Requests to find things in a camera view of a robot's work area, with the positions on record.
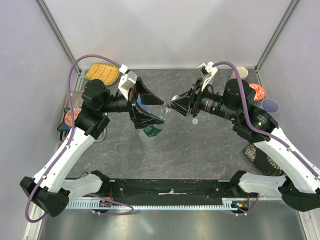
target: white cup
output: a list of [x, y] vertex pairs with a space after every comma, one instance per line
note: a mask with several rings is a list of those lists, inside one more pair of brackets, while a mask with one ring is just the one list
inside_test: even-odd
[[[248, 70], [245, 68], [245, 67], [243, 67], [243, 66], [237, 66], [236, 67], [236, 69], [238, 70], [238, 72], [239, 72], [239, 74], [240, 74], [240, 78], [242, 79], [242, 80], [246, 80], [246, 78], [247, 78], [247, 76], [248, 76]], [[235, 72], [233, 71], [232, 72], [232, 74], [231, 74], [231, 77], [230, 77], [230, 79], [236, 79], [237, 77], [236, 77], [236, 74], [235, 74]]]

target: small white cap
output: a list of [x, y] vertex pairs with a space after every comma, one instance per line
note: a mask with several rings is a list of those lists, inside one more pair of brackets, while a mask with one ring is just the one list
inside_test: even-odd
[[197, 118], [192, 119], [192, 123], [194, 125], [197, 125], [199, 123], [199, 120]]
[[119, 72], [122, 74], [126, 74], [127, 71], [128, 71], [128, 67], [122, 64], [121, 67], [119, 68]]
[[175, 95], [175, 96], [171, 99], [171, 101], [176, 100], [176, 99], [178, 99], [178, 98], [180, 98], [180, 96], [179, 96], [179, 95]]

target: paper cup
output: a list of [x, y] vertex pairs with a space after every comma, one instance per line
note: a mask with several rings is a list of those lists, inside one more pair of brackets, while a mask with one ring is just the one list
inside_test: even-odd
[[279, 104], [272, 99], [264, 99], [261, 102], [261, 108], [270, 114], [276, 114], [279, 111]]
[[[242, 79], [242, 80], [246, 80], [246, 78], [247, 78], [247, 76], [248, 76], [248, 70], [245, 68], [245, 67], [243, 67], [243, 66], [237, 66], [236, 67], [236, 69], [238, 70], [238, 72], [239, 72], [239, 74], [240, 74], [240, 78]], [[235, 72], [233, 71], [232, 72], [232, 74], [231, 74], [231, 77], [230, 77], [230, 79], [236, 79], [237, 77], [236, 77], [236, 74], [235, 74]]]

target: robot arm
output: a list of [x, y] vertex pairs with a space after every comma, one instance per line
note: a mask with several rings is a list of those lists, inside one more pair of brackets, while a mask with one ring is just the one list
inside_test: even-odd
[[[205, 78], [207, 66], [199, 66]], [[241, 93], [236, 79], [229, 80], [223, 95], [214, 93], [213, 86], [199, 78], [188, 92], [180, 98], [168, 102], [172, 108], [184, 117], [196, 117], [200, 111], [232, 121], [233, 130], [242, 138], [254, 144], [269, 155], [285, 172], [286, 176], [260, 176], [245, 171], [237, 174], [238, 186], [247, 193], [260, 193], [268, 197], [282, 197], [292, 208], [308, 211], [320, 207], [320, 170], [306, 159], [283, 133], [273, 117], [266, 111], [253, 105], [255, 90], [242, 80], [248, 114], [254, 128], [272, 134], [283, 140], [289, 147], [273, 137], [252, 131], [245, 120]]]
[[[66, 140], [52, 156], [50, 161], [34, 177], [25, 176], [20, 186], [29, 197], [39, 184], [32, 202], [52, 217], [59, 215], [70, 201], [90, 193], [96, 193], [103, 184], [108, 184], [109, 178], [99, 171], [93, 171], [86, 177], [65, 181], [67, 174], [75, 165], [82, 153], [100, 136], [110, 122], [105, 113], [128, 112], [136, 129], [143, 129], [154, 124], [163, 124], [164, 120], [143, 110], [138, 104], [138, 97], [144, 105], [162, 105], [164, 102], [150, 92], [140, 77], [128, 68], [122, 66], [124, 75], [120, 79], [119, 91], [110, 94], [101, 80], [92, 80], [84, 87], [81, 113], [75, 121], [75, 133], [69, 145]], [[48, 174], [48, 167], [64, 150], [56, 164]]]

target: purple cup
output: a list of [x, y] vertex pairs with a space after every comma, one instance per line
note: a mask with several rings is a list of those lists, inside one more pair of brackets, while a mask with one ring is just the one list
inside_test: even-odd
[[266, 98], [261, 101], [261, 108], [269, 114], [276, 114], [279, 111], [279, 104], [275, 100]]

